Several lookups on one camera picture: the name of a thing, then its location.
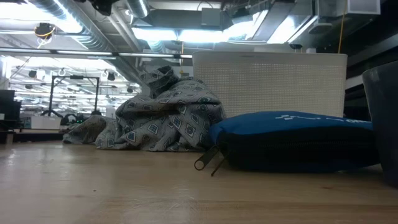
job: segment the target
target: white mesh panel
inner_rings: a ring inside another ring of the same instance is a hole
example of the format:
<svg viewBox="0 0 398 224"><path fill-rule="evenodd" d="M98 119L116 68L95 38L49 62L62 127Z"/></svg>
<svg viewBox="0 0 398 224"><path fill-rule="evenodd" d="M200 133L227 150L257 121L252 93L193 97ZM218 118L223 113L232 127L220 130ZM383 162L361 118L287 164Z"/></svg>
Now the white mesh panel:
<svg viewBox="0 0 398 224"><path fill-rule="evenodd" d="M343 115L346 55L197 52L193 74L228 117L277 110Z"/></svg>

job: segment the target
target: blue bag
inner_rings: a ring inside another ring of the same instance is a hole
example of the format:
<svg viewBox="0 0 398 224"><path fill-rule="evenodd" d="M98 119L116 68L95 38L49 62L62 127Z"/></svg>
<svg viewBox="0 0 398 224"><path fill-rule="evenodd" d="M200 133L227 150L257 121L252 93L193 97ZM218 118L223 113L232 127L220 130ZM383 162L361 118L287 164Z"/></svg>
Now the blue bag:
<svg viewBox="0 0 398 224"><path fill-rule="evenodd" d="M231 166L246 170L335 172L379 163L369 121L268 111L228 118L209 134L215 146L195 162L198 170L218 151Z"/></svg>

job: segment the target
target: wooden tabletop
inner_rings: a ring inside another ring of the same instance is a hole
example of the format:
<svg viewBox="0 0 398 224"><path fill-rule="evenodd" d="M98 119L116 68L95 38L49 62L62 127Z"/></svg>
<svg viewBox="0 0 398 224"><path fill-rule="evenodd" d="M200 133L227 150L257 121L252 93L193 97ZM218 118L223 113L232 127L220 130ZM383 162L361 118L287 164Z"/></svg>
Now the wooden tabletop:
<svg viewBox="0 0 398 224"><path fill-rule="evenodd" d="M398 190L379 167L270 174L197 153L93 145L0 146L0 223L398 223Z"/></svg>

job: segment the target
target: patterned cloth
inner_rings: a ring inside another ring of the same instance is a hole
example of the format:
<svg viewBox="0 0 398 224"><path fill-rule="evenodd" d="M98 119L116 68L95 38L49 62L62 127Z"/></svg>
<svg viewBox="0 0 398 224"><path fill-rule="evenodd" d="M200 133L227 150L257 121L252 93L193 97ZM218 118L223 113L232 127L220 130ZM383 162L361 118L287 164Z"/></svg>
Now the patterned cloth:
<svg viewBox="0 0 398 224"><path fill-rule="evenodd" d="M202 151L211 146L209 127L225 115L201 80L179 80L171 67L140 79L151 87L153 98L137 95L127 100L116 110L116 119L92 116L64 135L64 142L144 151Z"/></svg>

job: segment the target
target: gray container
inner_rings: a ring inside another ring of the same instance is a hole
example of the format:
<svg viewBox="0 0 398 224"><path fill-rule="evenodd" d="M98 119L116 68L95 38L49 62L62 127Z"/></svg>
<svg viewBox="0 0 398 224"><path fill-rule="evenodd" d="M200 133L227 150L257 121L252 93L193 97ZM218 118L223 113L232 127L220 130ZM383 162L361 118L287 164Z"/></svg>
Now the gray container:
<svg viewBox="0 0 398 224"><path fill-rule="evenodd" d="M398 187L398 62L362 74L384 177Z"/></svg>

